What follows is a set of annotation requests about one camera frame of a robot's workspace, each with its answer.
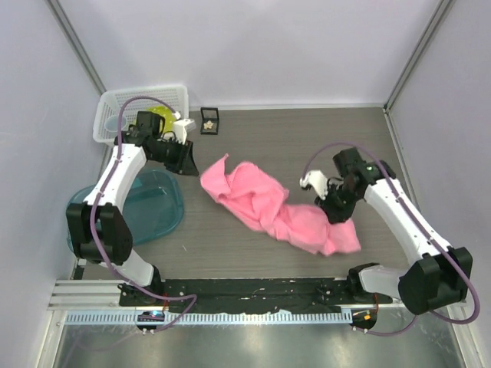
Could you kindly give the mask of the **pink t-shirt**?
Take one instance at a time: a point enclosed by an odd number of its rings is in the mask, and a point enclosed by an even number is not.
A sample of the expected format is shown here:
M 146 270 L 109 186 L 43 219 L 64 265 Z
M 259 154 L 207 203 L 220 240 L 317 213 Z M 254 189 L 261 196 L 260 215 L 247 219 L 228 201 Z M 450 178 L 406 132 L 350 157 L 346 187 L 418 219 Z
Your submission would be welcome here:
M 332 225 L 315 205 L 288 204 L 289 190 L 251 162 L 226 172 L 228 155 L 200 176 L 204 191 L 254 232 L 303 251 L 329 256 L 361 250 L 352 220 Z

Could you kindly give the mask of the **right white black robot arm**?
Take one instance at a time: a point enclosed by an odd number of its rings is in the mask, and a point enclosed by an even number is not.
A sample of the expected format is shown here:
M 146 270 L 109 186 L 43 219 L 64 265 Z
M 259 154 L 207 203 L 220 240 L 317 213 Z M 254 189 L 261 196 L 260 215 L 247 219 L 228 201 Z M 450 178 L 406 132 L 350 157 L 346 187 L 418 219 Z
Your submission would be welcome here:
M 479 298 L 470 281 L 472 255 L 466 248 L 454 248 L 435 231 L 390 167 L 378 159 L 365 161 L 356 147 L 343 149 L 333 161 L 337 177 L 305 170 L 301 187 L 315 190 L 315 203 L 331 224 L 346 222 L 357 203 L 365 201 L 394 234 L 409 264 L 406 270 L 378 263 L 352 268 L 346 284 L 349 298 L 362 303 L 373 294 L 383 294 L 400 300 L 412 314 L 421 315 L 471 296 L 478 312 Z

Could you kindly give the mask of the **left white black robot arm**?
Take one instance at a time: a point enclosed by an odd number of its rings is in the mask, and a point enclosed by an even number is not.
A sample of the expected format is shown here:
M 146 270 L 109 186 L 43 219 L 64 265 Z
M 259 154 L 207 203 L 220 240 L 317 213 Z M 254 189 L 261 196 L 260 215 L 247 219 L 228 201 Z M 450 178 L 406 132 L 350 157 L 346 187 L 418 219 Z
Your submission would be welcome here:
M 173 117 L 167 131 L 164 117 L 138 112 L 135 122 L 117 134 L 110 162 L 96 186 L 66 210 L 74 255 L 111 270 L 123 293 L 148 306 L 163 299 L 163 282 L 158 269 L 134 251 L 123 209 L 133 181 L 149 161 L 178 175 L 198 176 L 193 142 L 187 138 L 196 124 L 179 113 Z

